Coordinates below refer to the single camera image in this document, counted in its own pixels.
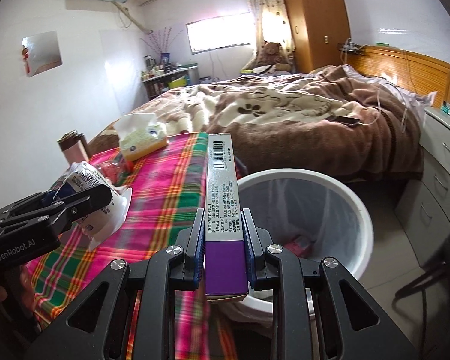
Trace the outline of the purple white carton box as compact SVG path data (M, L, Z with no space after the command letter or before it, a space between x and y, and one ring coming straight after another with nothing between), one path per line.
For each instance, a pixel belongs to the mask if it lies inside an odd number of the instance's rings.
M249 287L231 135L208 135L207 155L205 295L211 302L239 302Z

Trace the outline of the white trash bin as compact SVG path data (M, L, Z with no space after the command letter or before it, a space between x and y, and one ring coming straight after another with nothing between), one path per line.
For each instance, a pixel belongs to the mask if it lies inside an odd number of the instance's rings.
M237 179L241 211L249 208L258 228L301 258L335 258L360 279L373 250L373 225L364 203L328 175L280 168ZM219 303L236 322L272 325L272 290L253 290L242 301Z

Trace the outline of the clear plastic bottle red cap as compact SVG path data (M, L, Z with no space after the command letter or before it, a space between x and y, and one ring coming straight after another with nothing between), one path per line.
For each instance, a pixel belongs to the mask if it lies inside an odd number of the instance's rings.
M97 165L97 170L100 174L108 179L109 182L116 186L122 186L128 178L128 176L133 172L134 164L127 160L107 160Z

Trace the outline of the pink brown thermos mug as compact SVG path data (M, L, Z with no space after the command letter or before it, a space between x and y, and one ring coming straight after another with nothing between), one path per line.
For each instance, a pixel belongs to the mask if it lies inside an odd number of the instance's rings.
M92 157L85 135L76 129L65 133L57 143L70 165L79 164L82 161L88 162Z

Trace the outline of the yellow tissue pack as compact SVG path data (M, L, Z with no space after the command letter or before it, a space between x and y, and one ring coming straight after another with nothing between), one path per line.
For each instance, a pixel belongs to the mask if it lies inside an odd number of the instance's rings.
M166 126L153 113L124 115L113 124L125 160L134 162L168 145Z

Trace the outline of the brown patterned blanket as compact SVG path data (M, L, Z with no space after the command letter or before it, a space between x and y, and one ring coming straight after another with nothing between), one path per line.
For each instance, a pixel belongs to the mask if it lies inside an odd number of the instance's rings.
M173 88L137 108L153 113L169 135L228 133L249 172L301 168L340 180L417 175L425 111L420 95L349 65L311 73L243 75ZM327 121L353 117L349 127Z

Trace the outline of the black phone on bed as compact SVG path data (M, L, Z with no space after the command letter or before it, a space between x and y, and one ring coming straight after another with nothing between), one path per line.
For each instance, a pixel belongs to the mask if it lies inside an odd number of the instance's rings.
M346 125L349 127L355 127L357 125L361 124L361 120L358 118L353 117L345 117L345 116L338 116L338 115L331 115L327 118L327 121L332 123L338 123L342 125Z

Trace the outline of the grey shelf with bottles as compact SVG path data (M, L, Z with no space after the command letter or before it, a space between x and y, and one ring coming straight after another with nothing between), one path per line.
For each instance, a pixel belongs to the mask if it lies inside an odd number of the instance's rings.
M155 99L170 89L194 86L200 83L197 64L177 67L170 72L156 76L147 76L142 80L149 100Z

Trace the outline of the white drawer cabinet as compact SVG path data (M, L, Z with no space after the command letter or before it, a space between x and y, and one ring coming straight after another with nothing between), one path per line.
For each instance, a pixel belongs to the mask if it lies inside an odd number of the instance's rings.
M418 264L426 267L450 241L450 116L428 108L420 145L422 179L408 182L395 214Z

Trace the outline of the brown teddy bear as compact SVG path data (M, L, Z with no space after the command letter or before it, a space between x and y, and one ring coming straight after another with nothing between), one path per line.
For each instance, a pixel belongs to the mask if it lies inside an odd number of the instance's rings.
M257 74L291 72L292 65L279 42L266 42L258 53L253 72Z

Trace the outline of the vase with purple branches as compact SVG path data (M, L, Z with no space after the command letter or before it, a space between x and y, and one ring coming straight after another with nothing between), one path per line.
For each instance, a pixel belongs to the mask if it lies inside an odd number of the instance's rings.
M163 64L164 58L171 59L171 50L183 34L183 27L165 26L145 33L139 39L145 44L145 48L150 56L157 63Z

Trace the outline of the wooden headboard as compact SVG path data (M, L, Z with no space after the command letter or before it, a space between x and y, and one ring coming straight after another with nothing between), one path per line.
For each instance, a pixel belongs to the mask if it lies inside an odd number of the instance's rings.
M450 63L404 49L365 46L347 63L367 77L382 77L416 94L437 92L433 107L450 102Z

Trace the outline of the wooden wardrobe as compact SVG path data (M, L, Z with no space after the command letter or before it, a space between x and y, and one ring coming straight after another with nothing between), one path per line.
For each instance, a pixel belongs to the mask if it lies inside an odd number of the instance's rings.
M284 0L298 72L341 63L340 45L350 38L345 0Z

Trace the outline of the floral curtain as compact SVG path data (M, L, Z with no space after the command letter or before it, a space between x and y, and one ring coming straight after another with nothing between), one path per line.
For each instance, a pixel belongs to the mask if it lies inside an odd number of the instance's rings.
M284 0L247 0L255 18L256 50L267 42L278 42L288 59L294 50L289 16Z

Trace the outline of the wall mirror panel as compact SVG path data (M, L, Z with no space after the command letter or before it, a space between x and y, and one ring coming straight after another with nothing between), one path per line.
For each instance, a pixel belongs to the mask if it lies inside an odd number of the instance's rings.
M62 56L57 32L51 31L24 37L22 60L28 77L61 66Z

